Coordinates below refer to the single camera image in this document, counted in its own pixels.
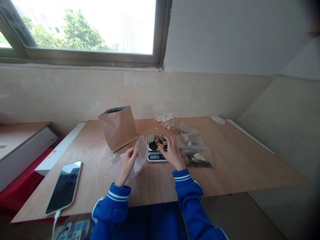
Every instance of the blue sleeve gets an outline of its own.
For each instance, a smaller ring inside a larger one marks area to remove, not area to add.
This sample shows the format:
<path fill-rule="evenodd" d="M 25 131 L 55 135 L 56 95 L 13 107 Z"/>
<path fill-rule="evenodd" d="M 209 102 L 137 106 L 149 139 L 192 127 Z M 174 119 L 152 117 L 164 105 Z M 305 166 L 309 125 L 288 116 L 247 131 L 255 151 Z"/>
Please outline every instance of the blue sleeve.
<path fill-rule="evenodd" d="M 94 228 L 91 240 L 112 239 L 116 227 L 127 217 L 130 192 L 130 187 L 121 188 L 111 184 L 108 195 L 100 198 L 92 210 Z"/>
<path fill-rule="evenodd" d="M 188 169 L 173 172 L 179 206 L 183 212 L 190 239 L 228 239 L 221 228 L 212 225 L 202 208 L 203 191 Z"/>

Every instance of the brown paper bag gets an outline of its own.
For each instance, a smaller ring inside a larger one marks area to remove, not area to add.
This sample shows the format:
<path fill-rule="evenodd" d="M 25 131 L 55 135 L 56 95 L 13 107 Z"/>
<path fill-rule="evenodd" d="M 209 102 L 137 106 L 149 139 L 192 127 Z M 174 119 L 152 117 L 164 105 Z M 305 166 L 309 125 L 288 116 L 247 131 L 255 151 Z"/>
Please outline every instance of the brown paper bag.
<path fill-rule="evenodd" d="M 98 118 L 113 152 L 138 138 L 130 106 L 109 109 Z"/>

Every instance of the resealable plastic bag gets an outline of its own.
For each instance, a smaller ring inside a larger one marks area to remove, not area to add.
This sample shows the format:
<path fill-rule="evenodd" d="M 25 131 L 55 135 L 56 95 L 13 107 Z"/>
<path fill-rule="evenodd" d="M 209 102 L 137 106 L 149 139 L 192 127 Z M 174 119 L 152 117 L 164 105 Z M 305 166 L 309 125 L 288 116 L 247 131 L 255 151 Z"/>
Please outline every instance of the resealable plastic bag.
<path fill-rule="evenodd" d="M 180 128 L 180 132 L 180 134 L 177 134 L 177 137 L 190 133 L 197 133 L 200 136 L 200 133 L 196 128 Z"/>
<path fill-rule="evenodd" d="M 126 181 L 126 184 L 131 182 L 136 176 L 138 176 L 138 174 L 142 171 L 142 166 L 145 164 L 147 160 L 148 148 L 147 143 L 142 135 L 140 135 L 140 137 L 138 138 L 134 148 L 138 149 L 138 155 L 134 163 L 133 169 Z M 115 152 L 111 157 L 112 168 L 116 176 L 118 176 L 120 172 L 122 156 L 128 149 L 129 148 L 127 146 L 123 147 L 119 151 Z"/>
<path fill-rule="evenodd" d="M 181 128 L 188 128 L 188 126 L 184 122 L 178 122 L 174 124 L 170 130 L 174 131 L 174 133 L 178 135 L 182 133 Z"/>
<path fill-rule="evenodd" d="M 177 139 L 178 138 L 179 139 L 185 139 L 185 140 L 188 140 L 188 139 L 203 139 L 197 129 L 195 129 L 195 131 L 191 132 L 191 133 L 179 134 L 179 135 L 177 135 Z"/>
<path fill-rule="evenodd" d="M 180 146 L 180 155 L 187 167 L 214 168 L 208 146 Z"/>
<path fill-rule="evenodd" d="M 171 130 L 171 127 L 175 124 L 177 124 L 178 121 L 175 119 L 170 119 L 168 121 L 162 122 L 160 123 L 164 128 L 166 128 L 167 130 Z"/>
<path fill-rule="evenodd" d="M 204 146 L 204 142 L 202 139 L 179 139 L 179 138 L 177 138 L 177 143 L 179 146 L 181 146 L 181 145 Z"/>

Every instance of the person's left hand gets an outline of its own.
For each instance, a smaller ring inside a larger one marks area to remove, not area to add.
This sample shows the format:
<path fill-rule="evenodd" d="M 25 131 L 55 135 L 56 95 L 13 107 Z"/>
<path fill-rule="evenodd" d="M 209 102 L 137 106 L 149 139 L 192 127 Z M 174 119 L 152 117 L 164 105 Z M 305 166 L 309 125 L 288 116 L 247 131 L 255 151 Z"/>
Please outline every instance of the person's left hand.
<path fill-rule="evenodd" d="M 136 157 L 138 155 L 138 150 L 134 148 L 128 149 L 122 156 L 120 173 L 117 179 L 114 182 L 114 185 L 118 187 L 124 187 L 130 173 L 133 169 Z"/>

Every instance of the white cable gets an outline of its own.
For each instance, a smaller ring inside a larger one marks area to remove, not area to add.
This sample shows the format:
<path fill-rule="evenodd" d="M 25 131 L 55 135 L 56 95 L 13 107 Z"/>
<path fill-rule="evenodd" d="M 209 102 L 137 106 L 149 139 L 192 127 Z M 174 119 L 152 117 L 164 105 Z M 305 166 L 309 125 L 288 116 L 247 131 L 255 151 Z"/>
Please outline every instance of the white cable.
<path fill-rule="evenodd" d="M 56 224 L 57 224 L 58 218 L 60 217 L 60 214 L 61 214 L 61 210 L 56 212 L 56 214 L 54 215 L 54 222 L 53 222 L 53 227 L 52 227 L 52 238 L 51 238 L 52 240 L 55 240 L 55 238 L 54 238 L 54 230 L 56 228 Z"/>

